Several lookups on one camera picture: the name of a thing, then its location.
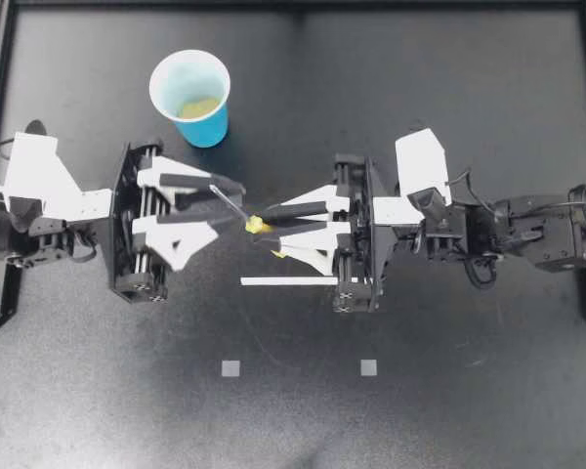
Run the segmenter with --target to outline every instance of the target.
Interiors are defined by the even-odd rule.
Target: blue cup
[[[156,110],[176,124],[195,147],[214,147],[228,132],[230,75],[218,58],[205,51],[179,51],[156,66],[149,79],[149,97]],[[183,106],[205,99],[217,106],[199,117],[181,118]]]

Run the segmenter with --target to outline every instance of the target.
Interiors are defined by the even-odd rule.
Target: black table surface
[[[147,95],[186,48],[230,70],[214,149],[188,147]],[[123,142],[158,135],[265,206],[327,182],[337,151],[394,182],[395,139],[423,126],[486,198],[586,181],[586,56],[562,7],[22,10],[4,86],[3,136],[41,118],[83,189],[111,184]],[[240,228],[164,305],[124,304],[102,259],[27,272],[0,330],[0,469],[586,468],[576,275],[509,259],[479,292],[460,266],[399,255],[367,320],[335,316],[323,287],[239,285],[310,273]]]

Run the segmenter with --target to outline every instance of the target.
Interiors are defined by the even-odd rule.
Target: black cable
[[[550,208],[560,208],[560,207],[576,207],[576,206],[584,206],[586,205],[586,200],[576,200],[573,202],[557,202],[557,203],[547,203],[545,205],[539,205],[534,208],[530,208],[529,210],[524,211],[523,213],[517,213],[512,215],[510,218],[525,218],[533,215],[534,213],[542,212],[543,210],[548,210]]]
[[[0,147],[7,145],[7,144],[12,144],[13,143],[14,138],[10,138],[10,139],[6,139],[6,140],[1,140],[0,141]],[[2,151],[0,151],[0,157],[2,159],[6,159],[7,161],[11,159],[10,156],[7,156],[6,154],[4,154]]]
[[[472,286],[478,290],[487,290],[492,288],[494,283],[497,281],[497,269],[495,262],[497,261],[496,256],[472,256],[465,251],[460,244],[454,244],[454,249],[458,254],[464,256],[462,264],[465,268],[465,273]],[[476,265],[483,263],[489,271],[487,279],[482,279],[476,270]]]
[[[488,279],[482,279],[476,271],[475,264],[478,262],[478,259],[465,259],[463,264],[465,266],[465,272],[467,273],[467,277],[471,282],[471,285],[477,288],[478,290],[487,290],[492,288],[492,286],[497,281],[497,269],[495,268],[495,261],[493,259],[486,259],[484,261],[485,265],[488,267],[488,271],[490,272],[490,276]]]

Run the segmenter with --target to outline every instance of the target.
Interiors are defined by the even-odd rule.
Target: metal frame
[[[348,8],[401,7],[401,8],[576,8],[583,19],[584,45],[586,47],[586,0],[0,0],[0,122],[4,87],[12,38],[19,7],[34,8],[44,6],[82,7],[82,6],[186,6],[195,8]],[[7,269],[3,288],[3,310],[5,315],[15,308],[19,284],[19,272]]]

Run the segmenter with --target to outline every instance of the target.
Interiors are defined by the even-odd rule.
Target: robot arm
[[[494,284],[496,263],[505,255],[524,257],[548,272],[586,267],[586,185],[568,195],[523,196],[488,204],[473,193],[468,172],[447,181],[444,150],[430,129],[397,140],[396,151],[399,195],[386,191],[369,159],[337,155],[334,184],[349,203],[342,203],[328,220],[339,220],[350,229],[330,233],[331,243],[326,244],[327,227],[305,228],[303,247],[327,253],[317,270],[329,277],[301,277],[299,284],[335,285],[336,312],[377,309],[384,271],[396,249],[431,261],[461,262],[471,283],[482,289]],[[451,186],[463,179],[474,203],[452,200]],[[282,251],[288,235],[276,230],[260,234],[258,240],[266,238]],[[243,278],[242,283],[296,284],[294,279]]]
[[[57,139],[17,133],[0,187],[0,259],[23,269],[93,259],[102,248],[110,288],[129,302],[167,297],[169,270],[217,239],[232,220],[209,191],[241,204],[245,189],[162,156],[158,142],[128,146],[113,190],[84,192],[57,156]],[[78,244],[85,255],[78,255]]]

